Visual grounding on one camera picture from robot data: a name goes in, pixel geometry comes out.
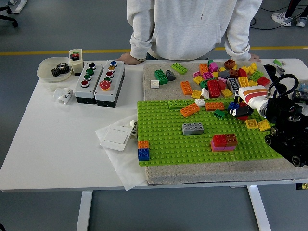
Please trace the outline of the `person's right hand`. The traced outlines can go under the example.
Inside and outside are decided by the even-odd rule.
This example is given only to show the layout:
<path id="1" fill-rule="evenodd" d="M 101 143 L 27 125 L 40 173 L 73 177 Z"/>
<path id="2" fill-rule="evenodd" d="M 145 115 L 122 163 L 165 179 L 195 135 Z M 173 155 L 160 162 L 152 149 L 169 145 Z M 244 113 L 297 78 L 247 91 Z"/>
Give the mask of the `person's right hand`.
<path id="1" fill-rule="evenodd" d="M 119 58 L 116 59 L 117 61 L 123 61 L 125 64 L 128 65 L 137 65 L 144 62 L 146 59 L 136 59 L 129 52 L 122 54 Z"/>

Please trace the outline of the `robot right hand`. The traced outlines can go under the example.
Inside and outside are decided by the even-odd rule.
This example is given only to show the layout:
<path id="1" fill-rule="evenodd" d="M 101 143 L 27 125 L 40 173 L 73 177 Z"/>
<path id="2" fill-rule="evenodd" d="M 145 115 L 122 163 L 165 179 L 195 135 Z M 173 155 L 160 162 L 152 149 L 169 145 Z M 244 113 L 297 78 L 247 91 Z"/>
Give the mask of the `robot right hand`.
<path id="1" fill-rule="evenodd" d="M 266 117 L 268 104 L 268 90 L 262 86 L 240 87 L 235 91 L 234 101 L 228 106 L 228 112 L 235 117 L 251 115 L 256 109 L 262 116 Z"/>

